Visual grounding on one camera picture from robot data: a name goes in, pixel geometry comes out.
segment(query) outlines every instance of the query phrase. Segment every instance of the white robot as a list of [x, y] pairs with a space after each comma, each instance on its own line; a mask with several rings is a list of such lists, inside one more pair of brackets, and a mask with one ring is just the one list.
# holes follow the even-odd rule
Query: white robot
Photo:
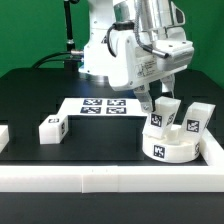
[[169, 0], [88, 0], [90, 40], [81, 73], [107, 76], [115, 91], [134, 90], [142, 110], [154, 110], [149, 83], [172, 92], [174, 73], [191, 62], [193, 43], [180, 26], [183, 12]]

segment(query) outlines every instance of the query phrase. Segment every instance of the green background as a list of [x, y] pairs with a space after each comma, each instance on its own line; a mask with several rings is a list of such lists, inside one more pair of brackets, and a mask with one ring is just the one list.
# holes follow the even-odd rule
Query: green background
[[[174, 2], [184, 11], [187, 20], [184, 29], [194, 42], [195, 55], [190, 68], [203, 71], [224, 88], [223, 0]], [[71, 5], [71, 9], [74, 39], [77, 47], [83, 48], [89, 37], [87, 0]], [[63, 0], [1, 1], [0, 14], [0, 76], [66, 50]]]

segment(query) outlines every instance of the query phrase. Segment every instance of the cable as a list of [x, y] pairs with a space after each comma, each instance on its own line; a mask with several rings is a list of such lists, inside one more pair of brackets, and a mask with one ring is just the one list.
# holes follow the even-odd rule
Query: cable
[[39, 65], [41, 65], [44, 61], [46, 61], [47, 59], [50, 59], [50, 58], [54, 58], [54, 57], [57, 57], [57, 56], [61, 56], [61, 55], [71, 55], [71, 52], [70, 51], [62, 51], [62, 52], [58, 52], [58, 53], [54, 53], [54, 54], [50, 54], [46, 57], [43, 57], [41, 58], [39, 61], [37, 61], [31, 68], [38, 68]]
[[76, 58], [76, 59], [49, 59], [49, 60], [45, 60], [43, 62], [41, 62], [40, 64], [38, 64], [36, 67], [34, 68], [39, 68], [41, 65], [48, 63], [48, 62], [56, 62], [56, 61], [74, 61], [74, 62], [82, 62], [82, 59]]
[[114, 53], [113, 49], [110, 46], [110, 33], [115, 28], [115, 25], [113, 24], [108, 30], [107, 30], [107, 48], [110, 52], [110, 54], [116, 58], [116, 54]]

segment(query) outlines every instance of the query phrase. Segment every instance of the black table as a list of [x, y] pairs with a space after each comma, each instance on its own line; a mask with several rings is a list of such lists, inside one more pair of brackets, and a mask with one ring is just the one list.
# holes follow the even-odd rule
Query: black table
[[[160, 83], [151, 95], [160, 96]], [[216, 105], [208, 129], [224, 146], [224, 91], [198, 71], [176, 75], [181, 123], [193, 102]], [[0, 79], [0, 124], [8, 124], [10, 143], [0, 165], [169, 165], [141, 151], [145, 118], [69, 117], [70, 131], [59, 145], [40, 145], [38, 126], [56, 114], [65, 97], [134, 98], [107, 84], [80, 80], [62, 69], [15, 69]], [[202, 157], [184, 165], [206, 166]], [[2, 223], [223, 223], [222, 193], [24, 194], [1, 193]]]

